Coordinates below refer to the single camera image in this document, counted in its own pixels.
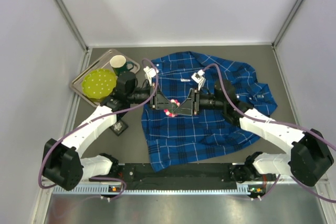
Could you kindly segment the pink flower brooch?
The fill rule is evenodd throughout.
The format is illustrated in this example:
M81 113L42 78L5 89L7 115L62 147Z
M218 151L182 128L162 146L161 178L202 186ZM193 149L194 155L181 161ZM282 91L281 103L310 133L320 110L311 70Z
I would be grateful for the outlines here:
M174 113L174 110L180 106L180 102L176 99L170 99L170 108L164 109L164 113L166 116L174 118L177 116L177 114Z

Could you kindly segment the silver maple leaf brooch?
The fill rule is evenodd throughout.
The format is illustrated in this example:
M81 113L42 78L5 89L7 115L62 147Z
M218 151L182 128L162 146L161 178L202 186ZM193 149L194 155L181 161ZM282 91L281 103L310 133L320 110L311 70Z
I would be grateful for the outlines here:
M122 124L120 122L113 125L114 131L120 131L122 129Z

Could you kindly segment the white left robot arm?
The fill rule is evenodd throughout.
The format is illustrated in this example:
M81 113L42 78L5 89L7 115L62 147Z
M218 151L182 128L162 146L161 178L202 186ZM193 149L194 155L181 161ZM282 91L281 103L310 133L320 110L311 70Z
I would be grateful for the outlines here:
M83 154L106 129L117 123L118 116L154 101L159 89L159 70L146 67L144 71L147 86L139 88L133 72L121 73L113 90L86 120L59 140L47 141L40 177L70 191L82 180L112 172L118 164L112 156L103 153L83 158Z

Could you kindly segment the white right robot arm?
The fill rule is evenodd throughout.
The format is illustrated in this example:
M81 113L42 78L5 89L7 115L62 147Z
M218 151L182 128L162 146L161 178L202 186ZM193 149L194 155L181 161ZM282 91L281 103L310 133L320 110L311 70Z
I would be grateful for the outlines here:
M239 101L235 88L228 80L217 80L214 93L191 89L183 103L173 105L173 113L194 115L201 110L221 111L226 122L256 134L283 150L280 154L255 152L244 164L231 167L232 177L239 183L259 179L262 175L293 176L312 187L333 165L334 159L327 146L318 139L320 132L308 133L292 126L277 124L252 105Z

